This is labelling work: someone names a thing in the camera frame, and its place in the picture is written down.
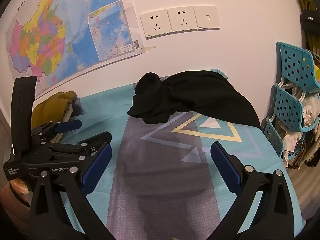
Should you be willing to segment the person's left hand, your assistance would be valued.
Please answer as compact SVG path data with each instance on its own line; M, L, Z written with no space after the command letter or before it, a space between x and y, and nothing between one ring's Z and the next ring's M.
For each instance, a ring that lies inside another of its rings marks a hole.
M28 187L21 179L1 187L1 239L28 239L30 207L25 196Z

